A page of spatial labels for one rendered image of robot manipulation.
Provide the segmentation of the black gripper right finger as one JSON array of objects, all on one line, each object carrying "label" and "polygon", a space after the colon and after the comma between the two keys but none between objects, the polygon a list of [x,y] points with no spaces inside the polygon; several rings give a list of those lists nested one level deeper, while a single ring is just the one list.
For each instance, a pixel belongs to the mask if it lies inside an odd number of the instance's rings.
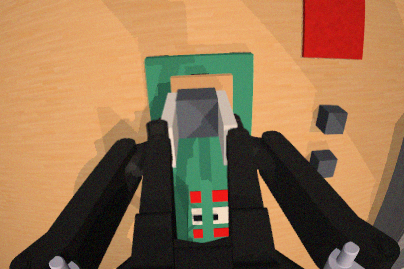
[{"label": "black gripper right finger", "polygon": [[283,134],[250,136],[226,91],[216,93],[232,269],[281,269],[257,170],[319,269],[391,269],[398,243],[358,217]]}]

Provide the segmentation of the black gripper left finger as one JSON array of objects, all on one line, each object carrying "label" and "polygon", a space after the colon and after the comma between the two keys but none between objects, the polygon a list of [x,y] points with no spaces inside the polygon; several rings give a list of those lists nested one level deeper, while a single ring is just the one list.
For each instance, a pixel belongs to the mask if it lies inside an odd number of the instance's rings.
[{"label": "black gripper left finger", "polygon": [[176,269],[176,96],[168,93],[162,117],[146,124],[146,142],[113,144],[50,229],[9,269],[98,269],[141,180],[130,269]]}]

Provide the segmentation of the red flat square plate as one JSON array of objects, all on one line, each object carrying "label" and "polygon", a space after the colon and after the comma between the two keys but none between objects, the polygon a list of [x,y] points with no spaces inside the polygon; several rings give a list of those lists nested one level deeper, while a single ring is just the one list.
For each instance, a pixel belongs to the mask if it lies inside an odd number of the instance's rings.
[{"label": "red flat square plate", "polygon": [[365,0],[303,0],[302,57],[363,57]]}]

